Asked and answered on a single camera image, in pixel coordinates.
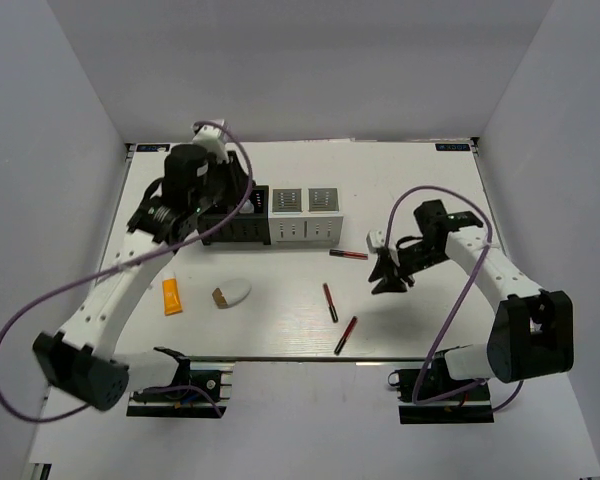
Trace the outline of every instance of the gray wall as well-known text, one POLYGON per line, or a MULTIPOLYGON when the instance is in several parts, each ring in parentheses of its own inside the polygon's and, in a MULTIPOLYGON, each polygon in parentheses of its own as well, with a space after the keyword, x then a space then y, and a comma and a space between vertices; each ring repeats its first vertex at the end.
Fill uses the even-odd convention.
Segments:
MULTIPOLYGON (((94 269, 123 159, 47 3, 0 0, 0 327, 27 301, 94 269)), ((23 318, 1 351, 0 382, 29 414, 38 413, 44 390, 31 344, 79 295, 23 318)), ((33 433, 0 408, 0 479, 19 478, 33 433)))
POLYGON ((574 301, 570 379, 600 461, 600 1, 555 2, 482 142, 509 250, 574 301))
POLYGON ((482 133, 551 0, 49 0, 126 141, 482 133))

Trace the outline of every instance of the white table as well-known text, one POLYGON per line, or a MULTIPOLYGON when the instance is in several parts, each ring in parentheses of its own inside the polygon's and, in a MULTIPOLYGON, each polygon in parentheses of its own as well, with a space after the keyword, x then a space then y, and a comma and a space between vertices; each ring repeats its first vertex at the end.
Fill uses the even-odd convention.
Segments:
MULTIPOLYGON (((345 223, 341 247, 363 250, 366 232, 384 228, 404 190, 452 188, 487 208, 470 153, 436 152, 433 144, 293 142, 246 145, 256 180, 271 186, 337 186, 345 223)), ((136 153, 106 253, 113 259, 124 225, 165 154, 136 153)), ((405 202, 395 234, 416 233, 413 209, 443 198, 405 202)), ((184 313, 164 317, 159 282, 148 290, 118 344, 131 353, 166 345, 203 357, 333 359, 351 315, 360 319, 343 357, 419 357, 455 300, 466 275, 455 265, 419 274, 402 295, 370 295, 373 261, 330 258, 324 250, 203 247, 180 252, 176 271, 184 313), (219 311, 211 291, 244 275, 253 291, 219 311), (340 317, 333 325, 321 285, 330 284, 340 317)), ((485 341, 493 312, 473 291, 443 346, 485 341)), ((389 365, 238 363, 222 420, 125 417, 125 402, 41 427, 31 454, 52 463, 50 479, 241 478, 578 478, 599 475, 577 402, 564 375, 527 382, 519 400, 493 425, 399 425, 389 365)), ((512 386, 492 382, 494 403, 512 386)), ((75 401, 52 392, 46 415, 75 401)))
MULTIPOLYGON (((274 187, 337 186, 345 219, 341 247, 366 251, 373 228, 386 228, 391 206, 407 188, 438 184, 488 209, 471 152, 436 152, 433 144, 281 142, 248 145, 256 180, 274 187)), ((147 185, 162 175, 166 153, 136 153, 105 261, 115 258, 128 219, 147 185)), ((404 202, 394 235, 418 234, 413 210, 431 192, 404 202)), ((467 207, 444 198, 449 212, 467 207)), ((359 319, 347 343, 346 358, 407 358, 426 354, 457 297, 466 274, 447 263, 416 277, 403 295, 370 294, 367 278, 375 258, 357 261, 329 257, 323 248, 196 244, 169 264, 178 278, 184 313, 164 316, 160 279, 131 316, 118 343, 120 353, 165 345, 202 357, 325 357, 353 315, 359 319), (252 292, 239 307, 218 310, 211 292, 224 280, 244 276, 252 292), (342 319, 329 317, 322 283, 330 285, 342 319)), ((476 290, 449 331, 447 346, 486 341, 493 312, 476 290)))

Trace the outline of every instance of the orange tube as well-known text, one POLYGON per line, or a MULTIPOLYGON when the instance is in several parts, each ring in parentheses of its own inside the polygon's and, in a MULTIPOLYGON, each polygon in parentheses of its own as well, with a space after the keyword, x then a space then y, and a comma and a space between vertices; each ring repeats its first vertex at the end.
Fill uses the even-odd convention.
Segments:
POLYGON ((164 272, 162 277, 162 295, 164 298, 164 314, 173 315, 182 312, 182 303, 178 294, 176 275, 171 271, 164 272))

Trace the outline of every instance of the red marker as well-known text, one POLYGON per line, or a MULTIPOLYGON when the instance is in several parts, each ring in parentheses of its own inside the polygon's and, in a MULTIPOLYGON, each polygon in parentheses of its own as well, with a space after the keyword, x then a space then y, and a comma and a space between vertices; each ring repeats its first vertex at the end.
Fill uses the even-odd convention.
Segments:
POLYGON ((333 323, 338 323, 338 314, 336 313, 336 306, 333 304, 333 298, 331 298, 329 285, 323 283, 322 289, 324 290, 324 296, 327 297, 327 303, 329 304, 329 313, 331 314, 331 320, 333 320, 333 323))
POLYGON ((338 342, 338 345, 336 345, 336 349, 333 351, 333 353, 335 353, 336 355, 340 355, 340 352, 344 348, 344 344, 347 343, 347 340, 349 340, 349 337, 351 336, 351 332, 353 332, 353 329, 355 328, 357 323, 358 323, 358 317, 353 317, 351 319, 351 321, 349 322, 349 325, 347 325, 347 329, 344 331, 344 334, 342 335, 342 338, 338 342))
POLYGON ((367 255, 366 253, 345 252, 344 250, 334 250, 333 248, 329 250, 329 255, 331 255, 332 257, 356 258, 358 260, 369 259, 369 255, 367 255))

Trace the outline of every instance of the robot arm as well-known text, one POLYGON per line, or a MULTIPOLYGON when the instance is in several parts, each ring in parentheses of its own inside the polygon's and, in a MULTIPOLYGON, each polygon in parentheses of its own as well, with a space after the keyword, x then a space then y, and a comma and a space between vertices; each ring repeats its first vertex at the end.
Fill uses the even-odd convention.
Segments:
MULTIPOLYGON (((373 294, 406 292, 413 275, 447 260, 469 275, 485 246, 482 222, 472 212, 448 214, 440 200, 424 202, 414 215, 422 237, 405 248, 385 247, 384 234, 372 231, 367 243, 378 254, 370 282, 373 294)), ((547 292, 529 279, 497 244, 489 252, 476 286, 496 316, 486 345, 439 352, 453 380, 492 378, 509 383, 565 372, 573 366, 573 307, 561 291, 547 292)))
MULTIPOLYGON (((239 163, 227 156, 222 133, 202 127, 192 144, 177 145, 166 157, 164 177, 147 188, 116 259, 127 262, 184 241, 209 207, 232 210, 247 184, 248 176, 239 163), (156 195, 159 187, 161 195, 156 195)), ((181 373, 188 375, 188 358, 162 347, 115 355, 129 316, 174 254, 157 256, 105 278, 55 335, 38 336, 33 351, 51 385, 105 411, 125 392, 171 385, 181 373)))

